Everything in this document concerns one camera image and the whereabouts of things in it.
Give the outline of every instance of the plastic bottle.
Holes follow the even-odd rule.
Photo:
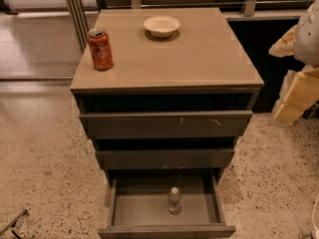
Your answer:
[[[180,199],[181,194],[178,188],[173,187],[168,193],[168,211],[172,215],[178,215],[181,212]]]

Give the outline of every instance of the soda can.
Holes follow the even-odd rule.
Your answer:
[[[94,28],[89,31],[88,45],[96,70],[104,71],[113,66],[109,35],[103,28]]]

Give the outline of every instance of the speckled floor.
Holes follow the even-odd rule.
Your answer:
[[[78,113],[68,85],[0,84],[0,228],[26,208],[17,223],[26,238],[99,238],[110,188]],[[319,193],[318,119],[281,128],[254,115],[218,191],[232,239],[305,238]]]

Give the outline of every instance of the white bowl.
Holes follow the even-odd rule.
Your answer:
[[[144,21],[144,27],[158,38],[169,37],[179,26],[179,21],[170,16],[155,16]]]

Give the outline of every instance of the drawer unit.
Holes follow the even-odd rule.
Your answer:
[[[217,8],[106,10],[114,66],[93,69],[86,49],[71,91],[112,186],[105,239],[230,237],[216,182],[244,135],[263,81]],[[143,22],[180,21],[157,40]],[[181,192],[181,212],[167,194]]]
[[[181,192],[181,212],[168,211],[167,194]],[[224,223],[214,176],[170,171],[117,175],[112,186],[108,226],[99,230],[104,239],[204,239],[229,237],[235,228]]]

